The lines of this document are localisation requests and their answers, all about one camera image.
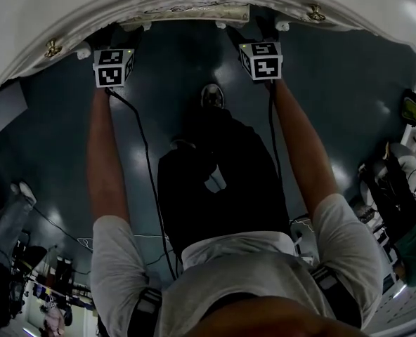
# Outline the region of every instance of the white cabinet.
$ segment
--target white cabinet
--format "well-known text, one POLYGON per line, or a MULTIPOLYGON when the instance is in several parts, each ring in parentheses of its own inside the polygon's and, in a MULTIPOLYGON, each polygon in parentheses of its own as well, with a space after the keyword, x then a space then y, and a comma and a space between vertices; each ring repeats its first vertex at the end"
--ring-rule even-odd
POLYGON ((111 22, 214 4, 266 6, 283 23, 367 29, 416 51, 416 0, 0 0, 0 85, 73 51, 88 56, 81 42, 111 22))

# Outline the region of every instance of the leg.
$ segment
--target leg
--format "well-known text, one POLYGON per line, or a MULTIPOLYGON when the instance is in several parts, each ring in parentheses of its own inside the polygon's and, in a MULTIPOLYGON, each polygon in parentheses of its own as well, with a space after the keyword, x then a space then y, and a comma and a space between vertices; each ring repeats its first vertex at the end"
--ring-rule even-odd
POLYGON ((227 184, 216 198, 223 207, 218 235, 248 231, 289 234, 285 196, 273 160, 253 128, 229 111, 204 107, 193 124, 196 145, 212 152, 227 184))
POLYGON ((208 156, 190 146, 180 146, 160 159, 158 195, 164 230, 178 257, 184 248, 212 237, 214 194, 204 182, 215 168, 208 156))
POLYGON ((18 242, 30 211, 36 204, 36 199, 30 189, 28 190, 27 194, 31 196, 26 196, 22 190, 16 191, 17 194, 12 196, 9 203, 0 211, 0 263, 7 268, 11 268, 14 246, 18 242))
POLYGON ((393 243, 397 242, 405 233, 403 226, 403 216, 397 209, 395 203, 391 201, 375 182, 375 177, 371 172, 364 168, 360 172, 360 177, 369 187, 372 198, 377 205, 378 213, 384 221, 386 233, 393 243))

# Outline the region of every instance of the blue floor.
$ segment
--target blue floor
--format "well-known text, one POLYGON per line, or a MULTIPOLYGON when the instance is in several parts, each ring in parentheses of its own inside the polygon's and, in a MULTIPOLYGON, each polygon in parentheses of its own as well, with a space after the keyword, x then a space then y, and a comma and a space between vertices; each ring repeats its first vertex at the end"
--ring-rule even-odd
MULTIPOLYGON (((259 38, 253 23, 242 33, 259 38)), ((351 199, 358 192, 359 163, 379 141, 401 138, 404 123, 398 110, 403 90, 415 83, 416 55, 407 46, 367 32, 292 25, 280 40, 284 78, 322 138, 340 188, 351 199)), ((92 62, 70 56, 23 79, 29 109, 0 133, 0 206, 9 183, 25 180, 37 196, 37 208, 76 238, 92 235, 85 176, 92 62)), ((242 70, 225 31, 205 21, 154 23, 143 36, 133 74, 121 94, 141 115, 155 179, 159 158, 181 132, 188 102, 211 81, 222 87, 233 117, 253 126, 272 150, 267 90, 254 85, 242 70)), ((132 228, 136 234, 159 234, 135 116, 117 101, 112 101, 112 113, 132 228)), ((295 218, 305 208, 278 125, 276 131, 287 209, 295 218)), ((91 254, 35 211, 26 229, 32 231, 33 244, 47 249, 57 244, 51 255, 59 252, 73 258, 78 271, 90 270, 91 254)), ((162 255, 159 238, 139 237, 138 244, 147 263, 162 255)), ((169 279, 165 258, 150 269, 169 279)), ((78 282, 87 279, 77 276, 78 282)))

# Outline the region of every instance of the man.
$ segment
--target man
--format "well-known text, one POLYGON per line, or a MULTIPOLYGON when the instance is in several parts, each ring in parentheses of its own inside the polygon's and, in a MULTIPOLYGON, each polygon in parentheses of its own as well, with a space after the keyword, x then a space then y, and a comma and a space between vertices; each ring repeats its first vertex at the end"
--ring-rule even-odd
MULTIPOLYGON (((377 243, 338 193, 325 149, 284 81, 275 89, 320 261, 344 286, 342 307, 347 310, 346 295, 352 296, 358 325, 365 326, 382 294, 377 243)), ((163 292, 155 335, 362 336, 334 319, 309 266, 294 256, 273 161, 252 128, 223 107, 220 88, 207 86, 192 132, 160 160, 164 228, 185 272, 163 292), (203 182, 216 165, 227 187, 212 194, 203 182)), ((110 337, 143 335, 137 332, 143 321, 133 311, 148 277, 130 228, 104 90, 93 98, 87 169, 95 218, 91 291, 96 308, 110 337)))
POLYGON ((369 187, 378 213, 384 221, 389 240, 396 247, 400 261, 394 266, 395 273, 411 287, 416 286, 416 199, 406 180, 406 174, 397 158, 386 144, 384 156, 390 193, 384 192, 375 182, 375 177, 366 168, 360 167, 360 177, 369 187))

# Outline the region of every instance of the black pants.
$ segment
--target black pants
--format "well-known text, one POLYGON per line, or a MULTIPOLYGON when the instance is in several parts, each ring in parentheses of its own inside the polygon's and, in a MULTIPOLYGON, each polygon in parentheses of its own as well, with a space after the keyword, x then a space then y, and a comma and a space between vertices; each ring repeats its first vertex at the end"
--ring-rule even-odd
POLYGON ((174 252, 211 237, 238 232, 289 234, 285 195, 273 160, 253 128, 227 110, 200 109, 192 115, 189 140, 160 159, 158 194, 174 252), (227 186, 213 193, 204 182, 216 165, 227 186))
POLYGON ((385 160, 387 177, 394 195, 388 195, 375 182, 371 172, 363 174, 363 180, 369 187, 378 212, 384 221, 386 233, 396 243, 416 224, 416 200, 412 195, 406 174, 392 154, 385 160))

